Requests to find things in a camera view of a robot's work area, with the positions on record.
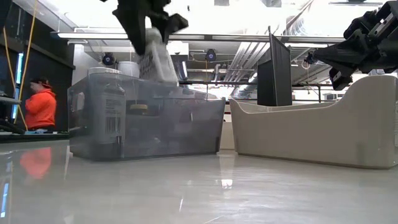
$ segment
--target ceiling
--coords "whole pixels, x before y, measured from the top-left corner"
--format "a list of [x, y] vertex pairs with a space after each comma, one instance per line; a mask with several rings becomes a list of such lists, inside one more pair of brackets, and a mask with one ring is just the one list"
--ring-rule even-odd
[[[59, 32], [123, 32], [120, 23], [112, 15], [112, 11], [117, 7], [117, 0], [106, 2], [100, 0], [38, 1], [37, 18]], [[229, 0], [229, 6], [215, 6], [215, 0], [173, 0], [165, 10], [169, 14], [179, 13], [189, 21], [189, 27], [180, 31], [183, 34], [265, 35], [267, 27], [271, 26], [274, 28], [275, 35], [280, 35], [287, 30], [290, 35], [329, 35], [333, 37], [338, 35], [341, 37], [342, 30], [346, 29], [353, 18], [377, 8], [376, 6], [331, 5], [331, 1], [282, 0], [281, 7], [266, 7], [267, 2], [269, 2], [267, 0]], [[14, 2], [26, 11], [33, 12], [35, 0], [14, 0]], [[286, 24], [293, 18], [297, 21], [286, 29]], [[199, 70], [212, 69], [217, 63], [234, 65], [234, 58], [236, 59], [237, 53], [243, 50], [244, 45], [246, 50], [245, 56], [241, 59], [243, 61], [238, 63], [240, 67], [235, 66], [233, 68], [246, 68], [252, 64], [249, 68], [256, 68], [255, 63], [245, 63], [245, 60], [257, 58], [251, 57], [256, 56], [253, 55], [256, 47], [253, 47], [254, 50], [250, 51], [248, 48], [251, 45], [248, 43], [192, 41], [185, 43], [188, 44], [190, 51], [187, 56], [189, 79], [213, 79], [214, 75]], [[85, 51], [96, 60], [99, 60], [103, 55], [103, 49], [107, 49], [107, 51], [113, 49], [119, 61], [136, 60], [137, 58], [128, 40], [91, 40], [89, 45], [85, 44]], [[204, 62], [205, 52], [208, 49], [214, 49], [217, 53], [216, 63], [206, 64]], [[291, 67], [292, 83], [318, 83], [327, 80], [329, 66], [320, 63], [305, 69], [306, 65], [302, 65], [307, 52], [313, 49], [311, 45], [290, 47], [293, 65]], [[253, 73], [242, 72], [240, 81], [249, 80]]]

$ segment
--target orange jacket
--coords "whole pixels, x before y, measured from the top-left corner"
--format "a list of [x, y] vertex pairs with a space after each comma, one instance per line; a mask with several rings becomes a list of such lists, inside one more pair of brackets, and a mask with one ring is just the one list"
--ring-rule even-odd
[[55, 93], [51, 89], [44, 89], [25, 102], [26, 125], [29, 129], [55, 125]]

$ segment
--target glossy floor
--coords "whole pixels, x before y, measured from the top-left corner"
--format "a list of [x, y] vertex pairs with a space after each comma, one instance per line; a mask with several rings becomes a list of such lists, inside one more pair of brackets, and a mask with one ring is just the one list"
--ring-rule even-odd
[[398, 223], [398, 169], [196, 156], [89, 162], [0, 144], [0, 223]]

